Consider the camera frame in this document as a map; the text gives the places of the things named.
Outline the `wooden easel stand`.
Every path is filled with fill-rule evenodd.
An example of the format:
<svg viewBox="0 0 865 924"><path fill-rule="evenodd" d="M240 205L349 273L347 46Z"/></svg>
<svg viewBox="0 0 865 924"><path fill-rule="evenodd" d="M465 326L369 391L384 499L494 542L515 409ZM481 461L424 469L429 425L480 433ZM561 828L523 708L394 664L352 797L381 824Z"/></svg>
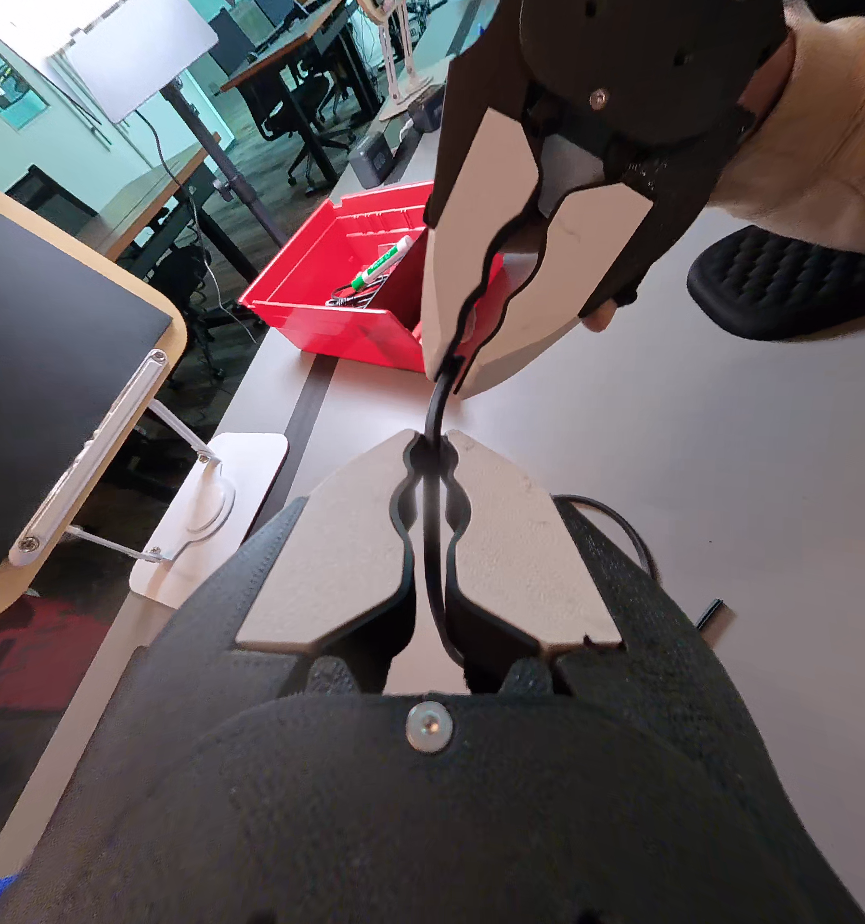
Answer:
<svg viewBox="0 0 865 924"><path fill-rule="evenodd" d="M430 85L430 73L417 71L410 20L405 1L358 1L357 5L375 25L380 38L384 72L388 83L388 99L379 112L379 119L387 122L407 111ZM402 70L397 70L392 41L391 23L397 24L402 49Z"/></svg>

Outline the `red bag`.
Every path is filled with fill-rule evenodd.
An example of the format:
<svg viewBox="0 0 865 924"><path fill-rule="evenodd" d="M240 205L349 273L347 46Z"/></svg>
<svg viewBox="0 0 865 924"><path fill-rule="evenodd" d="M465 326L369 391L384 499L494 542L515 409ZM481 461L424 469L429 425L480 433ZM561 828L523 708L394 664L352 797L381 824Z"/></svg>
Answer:
<svg viewBox="0 0 865 924"><path fill-rule="evenodd" d="M0 712L65 711L110 626L69 601L19 598L0 615Z"/></svg>

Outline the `dark grey box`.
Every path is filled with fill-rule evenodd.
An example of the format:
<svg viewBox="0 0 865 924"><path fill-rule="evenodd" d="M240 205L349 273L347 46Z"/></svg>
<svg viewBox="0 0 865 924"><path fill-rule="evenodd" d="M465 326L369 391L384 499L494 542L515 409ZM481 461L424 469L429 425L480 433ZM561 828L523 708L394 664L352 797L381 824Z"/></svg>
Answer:
<svg viewBox="0 0 865 924"><path fill-rule="evenodd" d="M348 165L364 190L382 185L395 166L395 155L384 133L366 134L349 153Z"/></svg>

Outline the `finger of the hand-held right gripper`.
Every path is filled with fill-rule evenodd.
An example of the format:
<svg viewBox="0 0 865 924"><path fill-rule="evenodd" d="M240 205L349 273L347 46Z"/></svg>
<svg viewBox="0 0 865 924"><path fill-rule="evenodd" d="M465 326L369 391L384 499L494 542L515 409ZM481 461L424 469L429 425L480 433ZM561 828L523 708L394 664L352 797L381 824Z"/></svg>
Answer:
<svg viewBox="0 0 865 924"><path fill-rule="evenodd" d="M577 326L652 204L623 183L569 192L540 252L507 257L475 305L456 395L472 398L502 384Z"/></svg>
<svg viewBox="0 0 865 924"><path fill-rule="evenodd" d="M524 230L541 175L522 123L486 107L465 140L448 115L441 129L432 194L426 203L421 337L426 376L456 362L457 379L510 379L549 345L547 234L534 252L510 255L491 270L515 232Z"/></svg>

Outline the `person's right forearm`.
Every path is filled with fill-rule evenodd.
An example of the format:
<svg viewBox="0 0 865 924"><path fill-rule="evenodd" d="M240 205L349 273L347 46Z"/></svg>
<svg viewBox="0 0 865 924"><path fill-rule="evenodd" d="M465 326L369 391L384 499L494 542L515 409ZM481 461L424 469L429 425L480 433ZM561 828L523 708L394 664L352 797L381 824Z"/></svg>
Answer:
<svg viewBox="0 0 865 924"><path fill-rule="evenodd" d="M709 205L826 248L865 254L865 17L821 22L785 2L783 46L741 105L758 122Z"/></svg>

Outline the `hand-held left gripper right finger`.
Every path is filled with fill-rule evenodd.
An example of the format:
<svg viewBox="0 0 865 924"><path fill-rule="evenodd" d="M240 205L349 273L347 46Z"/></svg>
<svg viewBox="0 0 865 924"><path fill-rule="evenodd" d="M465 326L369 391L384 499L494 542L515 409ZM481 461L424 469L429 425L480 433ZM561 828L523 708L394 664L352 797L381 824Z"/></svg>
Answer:
<svg viewBox="0 0 865 924"><path fill-rule="evenodd" d="M556 657L622 635L551 495L529 474L451 430L446 616L466 657Z"/></svg>

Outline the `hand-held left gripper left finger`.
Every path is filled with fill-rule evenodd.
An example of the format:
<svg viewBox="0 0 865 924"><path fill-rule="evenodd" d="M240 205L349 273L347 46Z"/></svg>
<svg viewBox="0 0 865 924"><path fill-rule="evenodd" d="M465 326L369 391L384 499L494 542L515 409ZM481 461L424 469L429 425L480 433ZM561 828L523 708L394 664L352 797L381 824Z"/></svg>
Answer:
<svg viewBox="0 0 865 924"><path fill-rule="evenodd" d="M414 553L399 502L420 434L402 430L356 456L306 498L235 641L266 653L319 656L344 640L370 656L403 652L415 628Z"/></svg>

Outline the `background wooden desk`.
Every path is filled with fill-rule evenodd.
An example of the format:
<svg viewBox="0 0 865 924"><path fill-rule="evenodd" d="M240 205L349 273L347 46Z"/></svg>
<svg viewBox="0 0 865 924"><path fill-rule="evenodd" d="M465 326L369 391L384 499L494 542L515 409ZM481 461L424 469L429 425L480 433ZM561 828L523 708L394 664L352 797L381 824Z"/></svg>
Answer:
<svg viewBox="0 0 865 924"><path fill-rule="evenodd" d="M253 263L207 210L219 195L219 181L199 145L186 148L123 187L77 232L79 241L106 259L147 279L188 230L201 236L247 282L258 276Z"/></svg>
<svg viewBox="0 0 865 924"><path fill-rule="evenodd" d="M331 80L331 95L324 108L331 102L334 78L339 76L343 88L353 92L358 104L358 115L339 125L348 124L356 134L380 111L375 78L369 75L369 67L356 45L352 19L357 11L356 2L323 2L316 6L259 48L244 52L241 60L229 68L228 79L219 92L238 90L259 134L265 141L274 142L285 136L299 137L280 134L272 141L264 128L267 117L285 97L283 84L293 89L311 74L326 74Z"/></svg>

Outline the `black box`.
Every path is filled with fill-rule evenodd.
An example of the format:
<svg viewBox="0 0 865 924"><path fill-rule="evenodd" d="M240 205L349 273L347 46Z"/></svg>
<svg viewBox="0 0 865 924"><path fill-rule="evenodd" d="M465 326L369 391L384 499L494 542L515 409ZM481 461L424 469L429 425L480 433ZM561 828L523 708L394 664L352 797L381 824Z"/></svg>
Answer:
<svg viewBox="0 0 865 924"><path fill-rule="evenodd" d="M427 87L407 107L408 119L419 135L439 130L444 108L445 85Z"/></svg>

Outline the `red plastic bin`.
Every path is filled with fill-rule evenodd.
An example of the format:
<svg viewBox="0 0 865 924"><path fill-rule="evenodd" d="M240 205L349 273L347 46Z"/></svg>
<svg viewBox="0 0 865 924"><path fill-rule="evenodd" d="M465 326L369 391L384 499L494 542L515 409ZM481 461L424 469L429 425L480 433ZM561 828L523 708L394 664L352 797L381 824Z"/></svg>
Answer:
<svg viewBox="0 0 865 924"><path fill-rule="evenodd" d="M301 351L424 373L424 211L432 187L397 184L323 202L240 303ZM351 296L347 283L403 237L413 245L367 304L330 304Z"/></svg>

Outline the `black office chair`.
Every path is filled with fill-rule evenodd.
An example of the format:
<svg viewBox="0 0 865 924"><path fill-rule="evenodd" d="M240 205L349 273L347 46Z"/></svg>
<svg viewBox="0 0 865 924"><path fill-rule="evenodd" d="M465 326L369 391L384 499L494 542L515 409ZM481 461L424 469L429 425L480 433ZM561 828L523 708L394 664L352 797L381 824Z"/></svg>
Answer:
<svg viewBox="0 0 865 924"><path fill-rule="evenodd" d="M326 128L323 106L331 95L331 80L323 73L307 76L303 82L286 90L280 106L264 122L267 135L273 141L280 134L298 134L302 147L287 170L288 185L297 184L296 169L303 167L306 181L305 195L311 197L328 191L338 175L326 150L351 153L356 134L348 125Z"/></svg>

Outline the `green and white marker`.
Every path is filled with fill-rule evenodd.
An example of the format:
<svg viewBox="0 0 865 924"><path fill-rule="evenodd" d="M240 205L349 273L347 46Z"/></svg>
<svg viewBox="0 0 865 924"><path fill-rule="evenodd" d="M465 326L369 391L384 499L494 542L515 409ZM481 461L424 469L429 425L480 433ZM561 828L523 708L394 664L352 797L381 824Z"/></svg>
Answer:
<svg viewBox="0 0 865 924"><path fill-rule="evenodd" d="M414 243L414 237L409 235L401 237L391 248L384 251L377 260L357 273L357 276L350 283L351 289L354 292L360 292L387 273L390 273L403 260L403 257Z"/></svg>

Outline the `wooden board with black sheet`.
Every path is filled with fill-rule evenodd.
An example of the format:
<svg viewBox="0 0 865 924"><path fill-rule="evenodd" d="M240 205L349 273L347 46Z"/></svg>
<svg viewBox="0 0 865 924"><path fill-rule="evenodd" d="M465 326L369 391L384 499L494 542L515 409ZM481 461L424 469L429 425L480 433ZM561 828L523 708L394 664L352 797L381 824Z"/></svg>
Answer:
<svg viewBox="0 0 865 924"><path fill-rule="evenodd" d="M0 614L186 344L169 299L0 192Z"/></svg>

